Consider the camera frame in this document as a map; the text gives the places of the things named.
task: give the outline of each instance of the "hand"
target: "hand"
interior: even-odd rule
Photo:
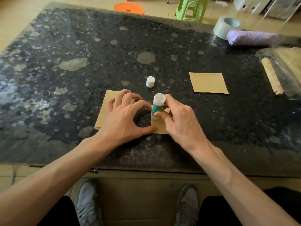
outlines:
[[[136,99],[137,102],[130,105],[132,99]],[[135,114],[143,106],[152,110],[151,105],[138,94],[131,93],[127,89],[120,91],[116,98],[108,101],[108,116],[96,136],[101,135],[105,141],[110,142],[111,149],[114,149],[128,141],[155,132],[156,127],[139,128],[133,121]]]
[[[170,108],[167,112],[156,112],[155,117],[163,118],[166,130],[171,137],[187,152],[199,147],[208,147],[208,140],[190,106],[183,105],[171,95],[165,95],[164,108]]]

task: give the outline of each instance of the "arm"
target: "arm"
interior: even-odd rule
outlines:
[[[138,102],[129,105],[133,98]],[[152,126],[138,128],[133,122],[142,106],[151,110],[151,105],[139,95],[121,91],[116,99],[108,102],[109,114],[96,135],[1,192],[1,225],[37,225],[70,187],[114,148],[154,132],[156,128]]]
[[[204,169],[243,225],[299,225],[278,204],[247,179],[206,138],[191,107],[166,96],[172,112],[156,112],[171,137]]]

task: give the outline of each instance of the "green glue stick label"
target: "green glue stick label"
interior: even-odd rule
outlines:
[[[152,115],[154,115],[155,112],[158,112],[158,111],[162,111],[163,109],[163,106],[157,106],[155,103],[153,104],[153,110],[152,110]]]

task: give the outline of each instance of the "white container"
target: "white container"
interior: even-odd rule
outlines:
[[[270,0],[234,0],[233,4],[237,11],[259,15]]]
[[[152,119],[154,119],[154,120],[159,119],[159,117],[154,117],[154,113],[158,112],[158,111],[162,111],[164,103],[165,103],[164,94],[162,94],[162,93],[155,94],[155,96],[153,97],[153,109],[152,109],[152,112],[151,112]]]
[[[214,29],[213,32],[218,37],[227,40],[228,32],[231,30],[240,30],[240,22],[238,20],[235,20],[229,16],[221,16]]]
[[[155,85],[155,78],[152,76],[148,76],[146,79],[146,86],[152,88]]]

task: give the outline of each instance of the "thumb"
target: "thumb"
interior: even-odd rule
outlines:
[[[155,112],[154,116],[162,118],[164,120],[166,126],[170,126],[173,124],[173,119],[168,112],[165,112],[165,111]]]
[[[155,132],[156,130],[158,130],[157,127],[148,126],[145,128],[138,128],[138,133],[139,133],[139,136],[143,136],[143,135],[151,134],[151,133]]]

